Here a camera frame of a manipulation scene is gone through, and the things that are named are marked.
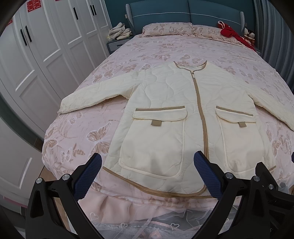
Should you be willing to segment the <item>cream quilted zip jacket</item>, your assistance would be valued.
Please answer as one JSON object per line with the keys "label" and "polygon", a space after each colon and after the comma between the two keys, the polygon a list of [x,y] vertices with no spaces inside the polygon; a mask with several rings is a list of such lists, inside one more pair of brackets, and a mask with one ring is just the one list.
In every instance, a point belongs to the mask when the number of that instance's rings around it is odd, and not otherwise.
{"label": "cream quilted zip jacket", "polygon": [[205,62],[165,63],[82,88],[60,114],[123,96],[128,100],[103,168],[161,197],[196,197],[208,186],[193,165],[201,151],[223,171],[250,179],[262,162],[276,165],[257,107],[293,128],[293,111],[259,88]]}

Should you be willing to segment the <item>pink butterfly bedspread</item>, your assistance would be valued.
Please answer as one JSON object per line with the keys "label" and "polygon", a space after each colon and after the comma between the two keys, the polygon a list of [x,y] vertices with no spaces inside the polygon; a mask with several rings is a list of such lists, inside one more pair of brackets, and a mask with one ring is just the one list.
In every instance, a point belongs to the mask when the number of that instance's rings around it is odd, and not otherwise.
{"label": "pink butterfly bedspread", "polygon": [[[288,85],[256,52],[227,42],[178,35],[134,37],[102,62],[84,80],[82,87],[168,62],[192,66],[205,61],[259,87],[293,110],[293,93]],[[92,108],[58,116],[44,138],[42,160],[46,168],[60,178],[84,164],[95,152],[106,157],[126,103],[125,98],[117,97]],[[273,176],[279,183],[293,187],[293,131],[262,108],[258,108],[258,114],[276,159]],[[79,203],[92,221],[120,224],[171,212],[205,211],[212,208],[216,200],[148,195],[101,170]]]}

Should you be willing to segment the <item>grey curtain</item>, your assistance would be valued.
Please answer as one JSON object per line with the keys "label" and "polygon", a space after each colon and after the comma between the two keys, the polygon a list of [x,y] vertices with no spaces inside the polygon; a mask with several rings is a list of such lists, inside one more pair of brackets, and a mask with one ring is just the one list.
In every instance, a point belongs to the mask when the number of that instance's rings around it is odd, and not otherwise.
{"label": "grey curtain", "polygon": [[269,1],[254,1],[256,44],[261,57],[285,80],[293,91],[293,33]]}

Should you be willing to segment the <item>small plush toys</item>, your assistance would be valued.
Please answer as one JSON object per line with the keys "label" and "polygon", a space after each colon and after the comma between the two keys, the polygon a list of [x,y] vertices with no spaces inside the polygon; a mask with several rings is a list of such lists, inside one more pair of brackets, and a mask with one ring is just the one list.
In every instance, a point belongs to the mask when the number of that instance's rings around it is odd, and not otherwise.
{"label": "small plush toys", "polygon": [[244,28],[244,38],[250,42],[251,45],[255,45],[255,33],[248,30],[246,27]]}

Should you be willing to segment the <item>red fabric item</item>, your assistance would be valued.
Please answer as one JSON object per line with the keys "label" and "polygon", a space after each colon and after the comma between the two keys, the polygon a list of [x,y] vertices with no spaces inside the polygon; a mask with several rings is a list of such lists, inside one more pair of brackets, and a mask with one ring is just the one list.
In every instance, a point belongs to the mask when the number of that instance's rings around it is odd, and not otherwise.
{"label": "red fabric item", "polygon": [[255,51],[255,47],[245,40],[243,37],[241,37],[233,28],[231,28],[228,24],[224,23],[223,21],[218,21],[217,23],[218,27],[221,29],[220,34],[227,38],[235,38],[237,41],[241,42],[246,47],[252,49]]}

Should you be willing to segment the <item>right pink floral pillow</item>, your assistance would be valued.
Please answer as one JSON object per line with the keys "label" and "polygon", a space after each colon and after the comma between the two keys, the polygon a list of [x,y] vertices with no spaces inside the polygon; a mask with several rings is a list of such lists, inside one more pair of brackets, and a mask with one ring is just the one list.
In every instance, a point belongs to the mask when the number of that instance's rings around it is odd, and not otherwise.
{"label": "right pink floral pillow", "polygon": [[217,27],[211,27],[206,25],[193,25],[193,34],[195,37],[199,38],[206,38],[206,39],[212,39],[216,41],[221,42],[227,42],[234,45],[243,45],[241,42],[236,40],[234,37],[224,37],[220,33],[221,29]]}

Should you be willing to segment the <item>pink floral pillow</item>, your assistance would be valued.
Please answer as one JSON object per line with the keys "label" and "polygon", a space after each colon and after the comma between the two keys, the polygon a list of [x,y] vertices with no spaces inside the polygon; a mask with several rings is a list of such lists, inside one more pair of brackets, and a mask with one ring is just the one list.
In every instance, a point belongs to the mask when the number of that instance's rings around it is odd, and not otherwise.
{"label": "pink floral pillow", "polygon": [[150,23],[143,27],[142,36],[193,35],[193,25],[189,22]]}
{"label": "pink floral pillow", "polygon": [[206,38],[206,39],[212,39],[216,41],[221,42],[227,42],[234,45],[243,45],[241,42],[236,40],[234,37],[224,37],[220,33],[221,29],[217,27],[211,27],[206,25],[193,25],[193,34],[195,37],[199,38]]}

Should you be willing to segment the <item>white panelled wardrobe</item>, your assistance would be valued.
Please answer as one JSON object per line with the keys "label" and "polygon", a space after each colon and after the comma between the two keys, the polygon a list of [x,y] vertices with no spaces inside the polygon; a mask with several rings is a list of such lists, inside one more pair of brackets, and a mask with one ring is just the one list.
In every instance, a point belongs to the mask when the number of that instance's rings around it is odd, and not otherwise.
{"label": "white panelled wardrobe", "polygon": [[2,111],[44,138],[60,102],[108,57],[104,1],[25,1],[1,35]]}

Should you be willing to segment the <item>teal upholstered headboard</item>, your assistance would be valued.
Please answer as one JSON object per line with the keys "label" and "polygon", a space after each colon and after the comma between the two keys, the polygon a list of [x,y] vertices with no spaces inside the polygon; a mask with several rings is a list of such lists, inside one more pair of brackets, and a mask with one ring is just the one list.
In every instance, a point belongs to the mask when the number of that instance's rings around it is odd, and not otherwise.
{"label": "teal upholstered headboard", "polygon": [[216,27],[218,21],[242,35],[245,16],[242,11],[210,1],[137,1],[126,4],[132,32],[141,34],[150,23],[189,22],[193,25]]}

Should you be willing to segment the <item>grey bedside table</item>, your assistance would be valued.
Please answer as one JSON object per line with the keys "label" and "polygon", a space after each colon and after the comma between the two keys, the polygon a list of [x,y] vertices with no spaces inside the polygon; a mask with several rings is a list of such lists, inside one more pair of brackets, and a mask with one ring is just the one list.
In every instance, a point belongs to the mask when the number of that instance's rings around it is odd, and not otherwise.
{"label": "grey bedside table", "polygon": [[126,42],[128,42],[129,40],[131,40],[133,37],[128,37],[125,39],[121,39],[121,40],[112,40],[110,42],[107,43],[107,49],[109,54],[114,53],[116,50],[118,50],[121,46],[123,46]]}

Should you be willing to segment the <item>left pink floral pillow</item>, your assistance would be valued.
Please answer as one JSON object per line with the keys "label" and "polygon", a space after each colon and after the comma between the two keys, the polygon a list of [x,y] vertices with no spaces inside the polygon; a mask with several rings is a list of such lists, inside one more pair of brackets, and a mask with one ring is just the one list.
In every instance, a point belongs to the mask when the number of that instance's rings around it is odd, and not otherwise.
{"label": "left pink floral pillow", "polygon": [[143,27],[142,36],[193,35],[193,25],[189,22],[150,23]]}

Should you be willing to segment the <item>pile of beige cloths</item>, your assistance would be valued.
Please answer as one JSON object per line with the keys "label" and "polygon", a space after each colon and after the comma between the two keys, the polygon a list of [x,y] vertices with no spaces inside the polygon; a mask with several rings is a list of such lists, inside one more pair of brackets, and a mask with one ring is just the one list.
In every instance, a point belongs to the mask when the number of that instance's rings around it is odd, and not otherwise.
{"label": "pile of beige cloths", "polygon": [[130,28],[126,28],[124,23],[118,23],[113,27],[107,36],[108,41],[113,40],[123,40],[132,36],[132,31]]}

